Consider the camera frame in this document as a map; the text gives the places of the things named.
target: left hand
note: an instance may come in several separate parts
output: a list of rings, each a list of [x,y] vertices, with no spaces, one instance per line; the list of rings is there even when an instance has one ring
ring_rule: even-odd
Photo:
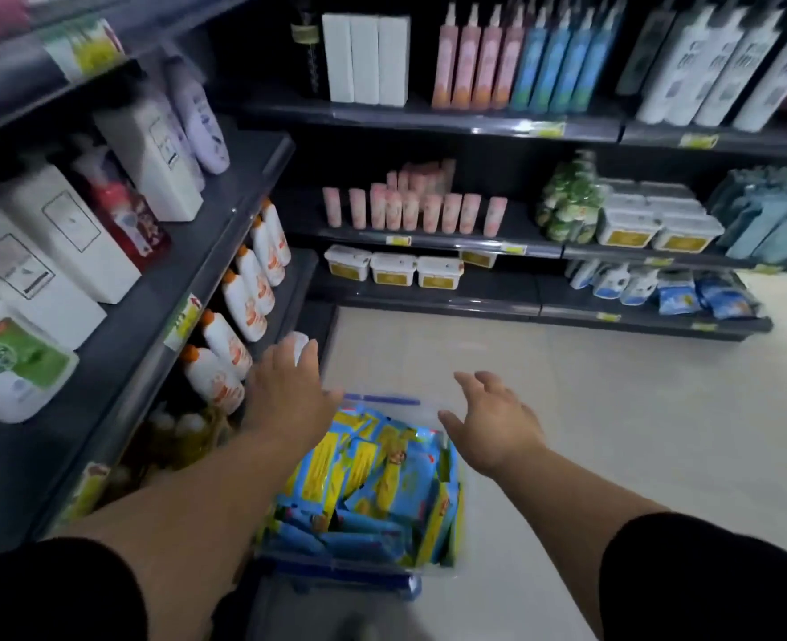
[[[322,389],[316,340],[304,347],[298,365],[294,350],[295,336],[289,335],[250,367],[243,429],[281,442],[301,458],[331,427],[343,391]]]

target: white box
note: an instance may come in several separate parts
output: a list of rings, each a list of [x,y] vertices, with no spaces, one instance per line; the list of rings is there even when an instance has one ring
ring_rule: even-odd
[[[355,84],[351,68],[351,23],[348,15],[324,13],[322,35],[328,63],[328,88],[331,101],[355,102]]]
[[[411,19],[379,18],[379,102],[402,107],[408,101]]]
[[[194,220],[204,199],[153,100],[139,99],[131,106],[100,110],[93,120],[159,220]]]
[[[350,15],[355,102],[379,104],[379,17]]]
[[[141,272],[51,164],[0,189],[5,214],[94,301],[118,303]]]
[[[76,350],[105,311],[0,209],[0,299],[58,344]]]

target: store shelf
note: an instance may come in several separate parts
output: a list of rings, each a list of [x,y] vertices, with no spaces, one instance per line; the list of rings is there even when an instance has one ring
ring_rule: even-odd
[[[274,308],[266,317],[269,322],[266,334],[259,342],[250,345],[253,360],[259,360],[269,346],[297,330],[304,297],[318,264],[319,256],[313,250],[292,248],[292,260],[286,266],[286,278],[273,289]]]
[[[642,306],[624,306],[619,301],[599,299],[591,290],[573,290],[568,279],[538,276],[542,301],[541,321],[556,321],[595,328],[705,337],[740,341],[753,333],[769,333],[773,322],[768,319],[715,320],[709,313],[696,315],[661,315],[654,301]]]
[[[745,132],[729,126],[705,128],[694,124],[671,126],[667,123],[650,126],[630,119],[624,125],[620,143],[674,149],[715,150],[722,153],[787,156],[787,128],[774,125],[760,132]]]
[[[466,236],[464,234],[443,234],[440,231],[427,234],[423,230],[357,230],[349,226],[351,210],[345,202],[343,203],[344,224],[340,227],[329,227],[320,189],[277,190],[273,194],[273,201],[281,213],[287,235],[306,236],[335,243],[350,243],[356,247],[398,245],[404,244],[403,240],[410,238],[411,247],[425,247],[427,249],[453,251],[466,249],[497,254],[506,252],[548,259],[560,258],[563,251],[560,244],[546,240],[539,233],[538,227],[527,214],[525,203],[510,202],[500,225],[500,233],[495,238],[489,238],[481,233]],[[481,223],[482,219],[477,221],[478,228],[481,228]]]
[[[164,344],[174,309],[206,303],[294,150],[284,133],[226,128],[232,165],[209,179],[190,223],[78,350],[80,363],[34,418],[0,424],[0,551],[50,528],[89,462],[112,465],[144,417],[179,351]]]
[[[538,316],[535,276],[468,266],[456,290],[420,288],[415,273],[408,287],[342,279],[320,267],[310,287],[310,298],[340,306],[459,314],[494,320],[530,321]]]
[[[125,56],[136,58],[160,41],[189,31],[244,1],[61,0],[45,5],[42,11],[37,8],[40,13],[32,22],[36,30],[0,41],[0,125],[92,77],[83,73],[67,79],[46,51],[45,42],[50,36],[74,34],[77,23],[104,19]]]
[[[599,259],[611,263],[637,263],[658,268],[680,268],[689,270],[755,270],[763,273],[787,272],[787,261],[778,265],[768,265],[753,259],[733,259],[725,255],[716,245],[708,247],[699,254],[680,254],[662,252],[648,247],[614,247],[588,243],[569,244],[563,248],[565,259]]]
[[[405,107],[367,106],[304,99],[296,92],[275,85],[219,82],[209,88],[213,106],[228,113],[325,126],[360,126],[394,130],[460,132],[518,138],[550,138],[575,142],[619,140],[619,115],[594,103],[593,114],[533,117],[512,110],[483,113],[433,110],[413,94]]]

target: white floor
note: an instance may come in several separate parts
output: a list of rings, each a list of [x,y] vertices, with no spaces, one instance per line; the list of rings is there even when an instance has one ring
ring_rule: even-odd
[[[675,510],[787,549],[787,276],[745,279],[776,322],[743,344],[343,308],[327,386],[418,395],[463,415],[454,370],[489,369],[560,453]],[[383,639],[592,639],[545,551],[469,474],[468,557],[415,603],[353,592],[261,599],[258,638],[328,639],[345,614]]]

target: blue spray bottle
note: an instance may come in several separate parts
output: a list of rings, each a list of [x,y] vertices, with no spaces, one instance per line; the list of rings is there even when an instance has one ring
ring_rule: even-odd
[[[550,14],[548,3],[546,2],[545,6],[538,10],[536,24],[527,30],[527,36],[524,38],[521,63],[518,64],[518,77],[510,100],[510,107],[513,110],[526,110],[530,95],[533,93],[538,63],[541,61],[542,50],[548,37],[547,24]]]
[[[529,108],[532,112],[543,114],[548,111],[550,105],[550,95],[553,93],[554,85],[557,83],[560,67],[563,64],[565,48],[569,46],[571,31],[571,9],[566,8],[557,28],[550,34],[545,58],[542,59],[541,69],[538,70],[536,89],[533,90],[533,98],[530,99]]]
[[[571,95],[575,91],[577,78],[580,76],[580,69],[583,61],[587,57],[589,42],[592,40],[592,20],[595,16],[595,9],[590,7],[587,14],[580,22],[580,27],[571,36],[569,48],[565,52],[563,67],[559,71],[557,87],[550,98],[548,110],[552,113],[563,114],[569,111]]]
[[[601,70],[607,61],[607,56],[616,38],[616,29],[619,25],[619,15],[625,8],[625,0],[617,0],[616,4],[607,13],[604,23],[598,33],[592,38],[587,52],[587,59],[583,61],[583,69],[577,78],[575,93],[571,96],[569,112],[585,112],[589,108],[592,92],[599,82]]]

